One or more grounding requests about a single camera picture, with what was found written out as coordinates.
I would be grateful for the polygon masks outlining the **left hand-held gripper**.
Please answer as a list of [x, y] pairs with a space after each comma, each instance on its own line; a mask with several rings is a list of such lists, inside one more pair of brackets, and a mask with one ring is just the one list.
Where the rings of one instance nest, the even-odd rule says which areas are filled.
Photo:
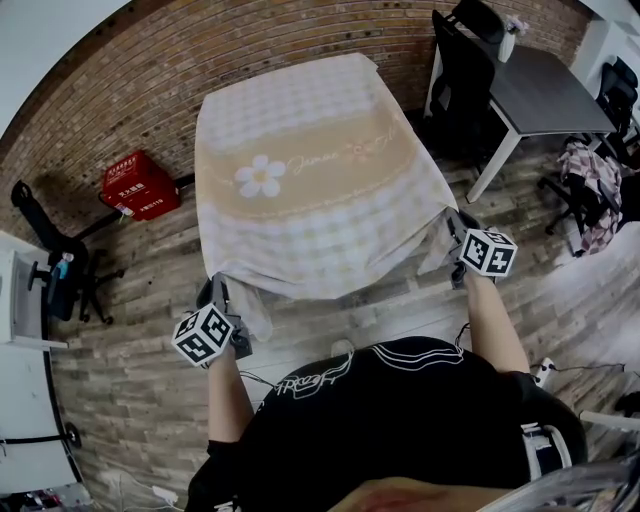
[[249, 333], [241, 317], [230, 305], [224, 277], [208, 278], [197, 296], [197, 311], [185, 311], [176, 324], [172, 347], [191, 365], [208, 367], [232, 346], [235, 358], [243, 359], [253, 354]]

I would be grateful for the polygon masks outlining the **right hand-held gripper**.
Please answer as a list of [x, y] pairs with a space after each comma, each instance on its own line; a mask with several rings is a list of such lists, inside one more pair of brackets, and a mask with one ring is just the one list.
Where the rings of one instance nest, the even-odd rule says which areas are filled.
[[481, 230], [481, 224], [464, 210], [447, 208], [446, 223], [455, 244], [450, 252], [455, 268], [451, 275], [454, 289], [464, 286], [464, 275], [473, 271], [492, 280], [507, 276], [518, 246], [497, 231]]

